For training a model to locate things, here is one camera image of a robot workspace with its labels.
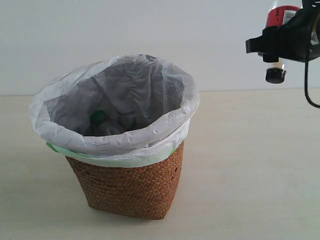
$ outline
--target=bottle label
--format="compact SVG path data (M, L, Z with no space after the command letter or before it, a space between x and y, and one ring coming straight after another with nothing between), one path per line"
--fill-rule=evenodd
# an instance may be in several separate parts
M299 7L291 5L276 7L269 12L265 26L280 27L289 22L289 20L296 15L296 12L299 9Z

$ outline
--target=garbage bag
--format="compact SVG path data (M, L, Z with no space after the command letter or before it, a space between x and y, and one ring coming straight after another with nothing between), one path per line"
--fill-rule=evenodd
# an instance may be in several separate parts
M173 63L125 55L54 79L33 97L29 115L35 132L56 149L95 159L143 158L155 145L177 147L199 102L193 77ZM100 110L125 131L94 136L90 117Z

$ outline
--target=woven trash bin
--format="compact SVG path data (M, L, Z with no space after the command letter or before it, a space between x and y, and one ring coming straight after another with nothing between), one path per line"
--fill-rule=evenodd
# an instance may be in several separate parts
M91 208L161 220L176 194L198 106L190 75L139 54L56 78L34 96L29 113L39 136L66 157ZM98 110L122 132L95 135L90 116Z

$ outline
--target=table surface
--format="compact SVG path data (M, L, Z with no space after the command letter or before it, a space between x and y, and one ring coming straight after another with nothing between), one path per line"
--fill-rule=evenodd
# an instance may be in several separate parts
M202 92L159 221L89 208L31 99L0 97L0 240L320 239L320 110L302 90Z

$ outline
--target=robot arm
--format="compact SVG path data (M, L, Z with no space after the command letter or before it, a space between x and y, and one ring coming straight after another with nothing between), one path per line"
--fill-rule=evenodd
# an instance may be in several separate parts
M265 63L277 63L279 58L305 63L305 97L320 108L308 94L309 61L320 57L320 0L302 0L302 8L287 23L267 26L261 36L247 40L245 45L247 54L258 53ZM268 82L280 84L283 79Z

